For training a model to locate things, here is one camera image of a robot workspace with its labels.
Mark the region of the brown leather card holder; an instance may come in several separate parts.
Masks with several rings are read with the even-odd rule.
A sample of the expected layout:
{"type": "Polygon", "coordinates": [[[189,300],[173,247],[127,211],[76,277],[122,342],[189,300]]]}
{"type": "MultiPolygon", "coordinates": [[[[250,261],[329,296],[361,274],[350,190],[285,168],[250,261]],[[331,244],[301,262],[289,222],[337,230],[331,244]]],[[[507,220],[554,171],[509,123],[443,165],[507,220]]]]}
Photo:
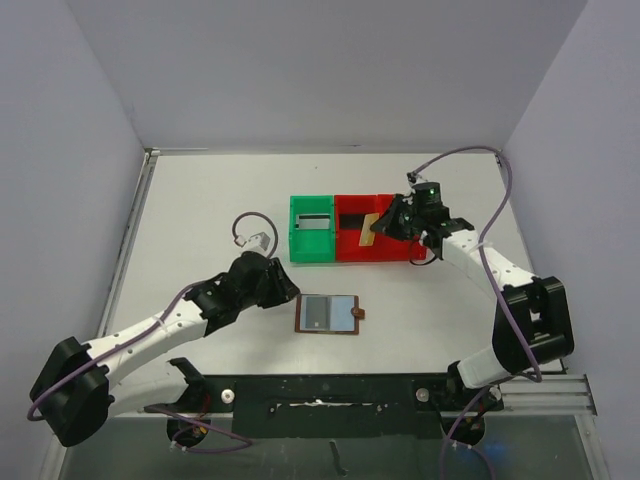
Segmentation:
{"type": "Polygon", "coordinates": [[[366,318],[366,311],[360,306],[357,295],[301,294],[296,302],[295,332],[300,334],[358,335],[359,324],[366,318]],[[305,328],[304,317],[306,299],[309,296],[323,296],[329,300],[329,326],[327,330],[305,328]]]}

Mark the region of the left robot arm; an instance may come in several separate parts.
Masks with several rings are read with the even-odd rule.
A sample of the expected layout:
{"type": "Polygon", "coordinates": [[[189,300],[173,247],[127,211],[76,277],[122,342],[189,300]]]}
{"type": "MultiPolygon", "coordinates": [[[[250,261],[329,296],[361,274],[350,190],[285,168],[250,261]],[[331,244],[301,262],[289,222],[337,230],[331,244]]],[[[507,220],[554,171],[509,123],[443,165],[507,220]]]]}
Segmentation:
{"type": "Polygon", "coordinates": [[[115,387],[138,368],[204,338],[251,308],[294,300],[299,288],[277,258],[244,252],[228,271],[185,286],[160,313],[117,333],[59,342],[36,378],[26,418],[46,422],[64,446],[96,433],[113,412],[115,387]]]}

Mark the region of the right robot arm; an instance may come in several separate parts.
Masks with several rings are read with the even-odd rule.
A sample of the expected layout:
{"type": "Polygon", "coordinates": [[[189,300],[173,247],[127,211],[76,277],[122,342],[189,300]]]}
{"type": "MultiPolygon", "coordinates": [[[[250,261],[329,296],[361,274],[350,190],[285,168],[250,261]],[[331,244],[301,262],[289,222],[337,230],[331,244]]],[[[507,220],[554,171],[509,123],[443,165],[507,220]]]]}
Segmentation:
{"type": "Polygon", "coordinates": [[[418,243],[436,259],[458,268],[496,300],[491,343],[452,365],[445,384],[448,402],[469,408],[481,388],[560,360],[575,349],[563,283],[518,267],[485,241],[467,220],[450,214],[437,182],[396,194],[370,230],[398,241],[418,243]]]}

